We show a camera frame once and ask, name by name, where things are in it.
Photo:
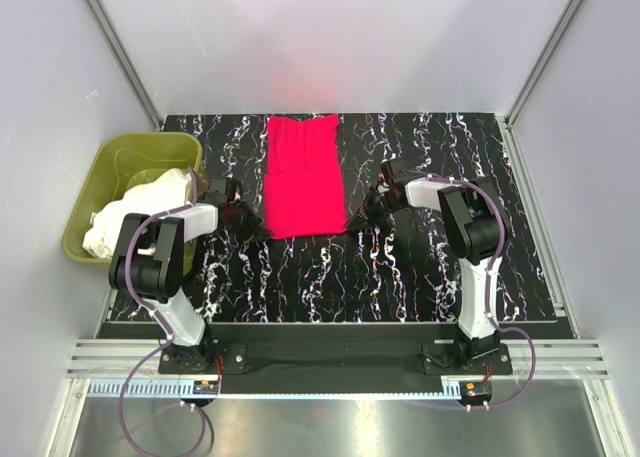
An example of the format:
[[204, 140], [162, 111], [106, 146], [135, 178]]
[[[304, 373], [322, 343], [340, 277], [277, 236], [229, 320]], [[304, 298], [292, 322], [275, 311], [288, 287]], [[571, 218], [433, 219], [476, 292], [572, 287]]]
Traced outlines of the pink t shirt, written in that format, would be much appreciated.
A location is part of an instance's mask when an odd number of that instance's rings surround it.
[[266, 224], [276, 239], [341, 234], [346, 201], [337, 148], [339, 116], [268, 123]]

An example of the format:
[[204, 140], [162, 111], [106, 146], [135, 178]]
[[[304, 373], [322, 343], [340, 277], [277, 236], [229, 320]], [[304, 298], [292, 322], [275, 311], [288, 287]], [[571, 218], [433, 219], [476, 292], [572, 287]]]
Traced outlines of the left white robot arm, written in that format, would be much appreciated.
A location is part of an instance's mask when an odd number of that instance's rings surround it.
[[108, 274], [110, 286], [131, 297], [160, 326], [166, 337], [163, 349], [196, 373], [214, 365], [216, 349], [209, 326], [182, 289], [184, 248], [219, 230], [241, 243], [272, 237], [234, 178], [211, 180], [193, 203], [152, 215], [127, 214]]

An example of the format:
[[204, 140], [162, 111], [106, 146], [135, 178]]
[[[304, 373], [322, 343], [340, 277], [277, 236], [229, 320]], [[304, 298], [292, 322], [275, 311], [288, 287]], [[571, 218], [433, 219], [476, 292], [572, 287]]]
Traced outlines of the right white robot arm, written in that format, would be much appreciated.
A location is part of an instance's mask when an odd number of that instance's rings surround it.
[[405, 208], [441, 214], [453, 254], [461, 268], [458, 331], [440, 354], [425, 358], [441, 368], [457, 366], [476, 373], [498, 352], [497, 280], [509, 227], [490, 179], [472, 181], [442, 177], [409, 168], [400, 159], [381, 164], [381, 178], [346, 224], [349, 232], [382, 229]]

